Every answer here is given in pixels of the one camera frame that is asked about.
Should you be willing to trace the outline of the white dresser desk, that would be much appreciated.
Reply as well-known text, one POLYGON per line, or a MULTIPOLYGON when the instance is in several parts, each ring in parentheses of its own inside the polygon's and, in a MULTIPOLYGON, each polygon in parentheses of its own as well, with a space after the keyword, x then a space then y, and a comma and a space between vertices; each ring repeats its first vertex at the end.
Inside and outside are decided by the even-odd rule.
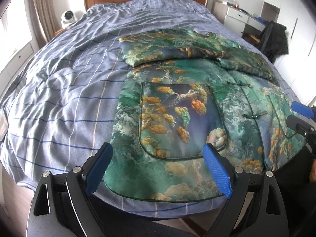
POLYGON ((263 23, 249 14, 230 7, 218 0, 213 0, 211 14, 214 15, 225 28, 239 37, 242 37, 244 34, 260 34, 265 28, 263 23))

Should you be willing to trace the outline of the beige curtain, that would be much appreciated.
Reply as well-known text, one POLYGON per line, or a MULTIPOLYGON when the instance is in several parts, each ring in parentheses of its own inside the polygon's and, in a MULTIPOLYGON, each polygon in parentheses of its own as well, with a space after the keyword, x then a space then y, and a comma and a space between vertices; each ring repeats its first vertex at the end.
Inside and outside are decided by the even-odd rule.
POLYGON ((35 39, 41 49, 55 35, 59 24, 55 15, 53 0, 28 0, 32 28, 35 39))

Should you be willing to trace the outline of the wooden chair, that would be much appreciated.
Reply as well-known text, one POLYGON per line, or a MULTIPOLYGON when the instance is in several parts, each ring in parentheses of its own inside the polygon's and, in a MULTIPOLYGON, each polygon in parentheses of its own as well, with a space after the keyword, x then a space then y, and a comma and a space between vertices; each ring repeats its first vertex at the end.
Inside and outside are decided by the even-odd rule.
POLYGON ((256 46, 260 43, 260 39, 258 39, 255 35, 244 32, 242 34, 242 38, 247 41, 248 43, 252 44, 253 46, 256 46))

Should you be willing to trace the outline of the green floral padded jacket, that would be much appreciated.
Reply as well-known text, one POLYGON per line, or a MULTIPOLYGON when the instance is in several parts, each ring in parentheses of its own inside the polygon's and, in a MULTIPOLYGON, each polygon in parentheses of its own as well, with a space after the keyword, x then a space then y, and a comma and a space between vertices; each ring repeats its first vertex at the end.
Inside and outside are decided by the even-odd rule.
POLYGON ((142 201, 195 202, 222 193, 205 162, 211 144, 248 173, 276 171, 305 140, 270 65, 215 33, 159 29, 122 36, 131 66, 120 92, 105 185, 142 201))

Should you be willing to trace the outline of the white desk fan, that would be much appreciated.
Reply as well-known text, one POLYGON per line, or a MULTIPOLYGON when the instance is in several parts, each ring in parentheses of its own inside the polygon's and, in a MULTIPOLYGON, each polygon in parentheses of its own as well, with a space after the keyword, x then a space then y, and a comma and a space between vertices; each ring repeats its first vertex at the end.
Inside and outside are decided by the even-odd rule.
POLYGON ((65 29, 69 27, 72 23, 75 23, 75 15, 72 11, 67 10, 61 16, 62 28, 65 29))

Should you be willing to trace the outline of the black smartphone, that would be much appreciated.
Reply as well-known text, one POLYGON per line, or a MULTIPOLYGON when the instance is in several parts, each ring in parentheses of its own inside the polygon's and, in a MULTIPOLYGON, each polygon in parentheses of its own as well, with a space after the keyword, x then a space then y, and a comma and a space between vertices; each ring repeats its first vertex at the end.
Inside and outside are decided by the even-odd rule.
POLYGON ((3 142, 4 138, 8 132, 8 121, 4 113, 4 110, 0 110, 0 141, 3 142))

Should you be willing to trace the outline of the black coat on chair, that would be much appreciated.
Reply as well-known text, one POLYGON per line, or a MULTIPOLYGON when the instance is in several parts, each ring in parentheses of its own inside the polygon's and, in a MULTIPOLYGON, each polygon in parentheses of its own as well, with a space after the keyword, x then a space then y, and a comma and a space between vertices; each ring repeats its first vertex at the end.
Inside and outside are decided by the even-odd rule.
POLYGON ((284 25, 270 21, 258 35, 256 48, 273 64, 277 58, 289 53, 288 39, 284 25))

